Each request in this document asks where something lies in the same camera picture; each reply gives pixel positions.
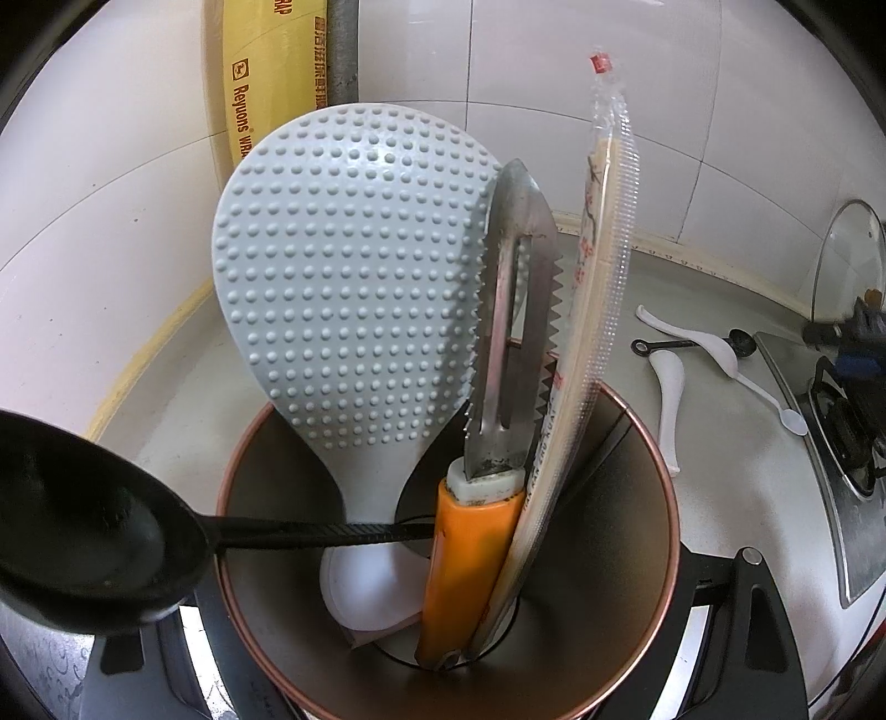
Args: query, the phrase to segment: wire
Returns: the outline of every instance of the wire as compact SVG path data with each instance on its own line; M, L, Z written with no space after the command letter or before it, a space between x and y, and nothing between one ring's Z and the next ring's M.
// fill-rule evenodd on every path
M877 613L880 612L880 608L882 607L883 601L885 599L886 599L886 584L883 585L883 590L880 593L880 600L879 600L879 602L877 602L877 607L874 608L873 613L871 613L871 619L870 619L870 621L868 621L865 631L863 633L861 633L861 640L859 640L859 643L855 646L855 650L853 650L851 652L851 654L849 656L849 660L847 660L843 664L843 666L839 669L837 674L834 675L834 678L827 685L824 686L824 688L821 690L821 692L818 695L815 696L815 699L806 706L807 708L811 708L816 702L818 702L819 700L821 700L822 697L824 697L824 694L828 690L830 690L831 687L833 687L834 683L840 679L840 676L846 671L846 668L848 668L850 663L855 659L855 656L857 654L859 654L859 650L861 650L861 648L865 646L865 640L867 640L867 633L869 633L871 631L871 628L874 625L874 621L877 618Z

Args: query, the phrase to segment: gas stove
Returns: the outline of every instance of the gas stove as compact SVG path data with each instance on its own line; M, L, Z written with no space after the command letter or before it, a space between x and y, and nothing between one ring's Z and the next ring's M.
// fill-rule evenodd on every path
M877 417L879 391L845 387L832 356L819 350L769 333L754 337L789 405L809 426L804 441L828 514L840 604L849 607L886 571L886 447L871 432L886 427Z

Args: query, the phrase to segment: metal container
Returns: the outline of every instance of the metal container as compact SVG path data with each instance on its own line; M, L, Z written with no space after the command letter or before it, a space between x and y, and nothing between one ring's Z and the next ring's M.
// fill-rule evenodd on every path
M463 453L462 423L456 417L412 473L399 520L433 513L437 483ZM680 525L652 436L606 386L574 467L515 616L477 662L431 673L375 645L350 649L323 604L319 552L228 552L219 573L231 619L280 689L323 720L579 717L655 636ZM218 513L343 520L335 483L270 406L231 459Z

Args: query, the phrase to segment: clear plastic packaging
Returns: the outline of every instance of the clear plastic packaging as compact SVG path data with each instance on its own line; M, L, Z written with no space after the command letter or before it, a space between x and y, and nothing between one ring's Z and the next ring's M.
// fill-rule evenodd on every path
M568 475L609 362L627 281L640 165L627 104L608 54L591 55L594 120L585 206L567 341L557 362L548 414L517 529L483 621L470 643L477 657L520 591Z

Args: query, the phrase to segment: white plastic spoon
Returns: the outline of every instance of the white plastic spoon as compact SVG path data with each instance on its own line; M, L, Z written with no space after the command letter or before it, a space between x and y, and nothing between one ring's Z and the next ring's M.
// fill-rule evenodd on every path
M809 433L809 427L806 425L806 421L799 412L791 410L790 408L782 408L781 403L779 403L778 400L769 395L769 393L761 388L756 382L749 380L738 372L738 358L725 340L711 333L702 333L697 330L684 330L681 327L670 325L664 320L659 320L642 305L637 306L637 317L649 327L654 327L656 330L672 335L675 338L692 340L699 347L707 350L708 354L716 361L726 375L733 380L738 380L747 389L752 390L764 400L771 403L778 410L781 424L791 433L796 435L805 435Z
M680 472L677 463L677 447L675 435L677 430L677 410L680 397L686 383L683 363L670 350L656 350L649 355L649 363L658 376L658 384L662 388L662 414L658 421L658 448L667 465L671 477Z

